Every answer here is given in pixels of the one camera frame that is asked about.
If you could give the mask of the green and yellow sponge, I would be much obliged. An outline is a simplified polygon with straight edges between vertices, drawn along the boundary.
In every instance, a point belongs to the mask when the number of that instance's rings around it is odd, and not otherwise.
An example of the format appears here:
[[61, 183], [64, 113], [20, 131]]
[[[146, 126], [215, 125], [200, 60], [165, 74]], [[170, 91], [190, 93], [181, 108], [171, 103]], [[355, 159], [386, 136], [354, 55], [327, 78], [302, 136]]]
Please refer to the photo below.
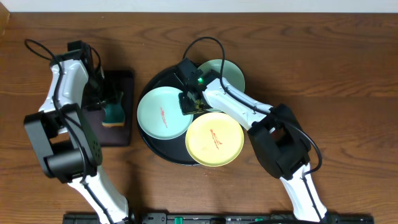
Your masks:
[[119, 92], [116, 97], [116, 101], [107, 103], [104, 106], [105, 117], [102, 121], [102, 125], [104, 127], [110, 128], [124, 126], [126, 115], [121, 104], [123, 95], [123, 92]]

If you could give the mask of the light blue plate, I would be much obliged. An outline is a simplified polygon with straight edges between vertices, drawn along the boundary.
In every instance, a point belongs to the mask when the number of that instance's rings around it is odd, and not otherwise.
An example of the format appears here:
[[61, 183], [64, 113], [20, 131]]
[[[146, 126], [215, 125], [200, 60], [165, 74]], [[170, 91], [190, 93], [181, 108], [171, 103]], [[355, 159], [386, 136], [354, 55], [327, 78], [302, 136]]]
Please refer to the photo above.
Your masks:
[[171, 86], [154, 88], [146, 93], [137, 107], [137, 120], [150, 137], [169, 140], [182, 135], [193, 121], [193, 115], [183, 115], [178, 95]]
[[[220, 72], [221, 63], [222, 63], [222, 59], [209, 60], [209, 61], [201, 64], [198, 67], [198, 69], [200, 69], [203, 73], [207, 73], [210, 70]], [[232, 86], [234, 86], [236, 89], [238, 89], [239, 91], [241, 91], [241, 92], [245, 91], [246, 84], [245, 84], [243, 72], [233, 62], [230, 62], [228, 60], [224, 61], [223, 77], [225, 79], [227, 79], [227, 81]]]

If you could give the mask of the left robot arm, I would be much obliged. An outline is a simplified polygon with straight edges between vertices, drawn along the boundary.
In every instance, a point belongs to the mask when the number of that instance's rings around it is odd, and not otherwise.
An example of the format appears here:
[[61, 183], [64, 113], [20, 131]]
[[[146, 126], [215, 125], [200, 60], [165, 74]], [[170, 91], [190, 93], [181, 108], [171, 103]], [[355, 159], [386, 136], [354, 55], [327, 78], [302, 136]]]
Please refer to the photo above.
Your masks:
[[98, 52], [83, 42], [49, 55], [53, 77], [38, 112], [24, 128], [47, 177], [78, 191], [97, 223], [130, 223], [127, 198], [106, 175], [102, 147], [131, 141], [134, 75], [104, 71]]

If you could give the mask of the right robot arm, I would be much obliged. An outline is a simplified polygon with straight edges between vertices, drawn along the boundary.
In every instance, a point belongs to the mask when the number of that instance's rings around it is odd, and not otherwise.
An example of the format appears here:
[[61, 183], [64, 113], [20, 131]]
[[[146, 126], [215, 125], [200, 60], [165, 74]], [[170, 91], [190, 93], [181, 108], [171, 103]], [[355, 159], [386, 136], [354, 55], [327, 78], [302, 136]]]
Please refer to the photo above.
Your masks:
[[180, 107], [184, 114], [214, 108], [246, 129], [260, 165], [282, 181], [298, 220], [324, 223], [327, 209], [317, 194], [311, 174], [309, 151], [317, 149], [302, 130], [292, 110], [261, 103], [232, 86], [220, 73], [196, 69], [180, 72]]

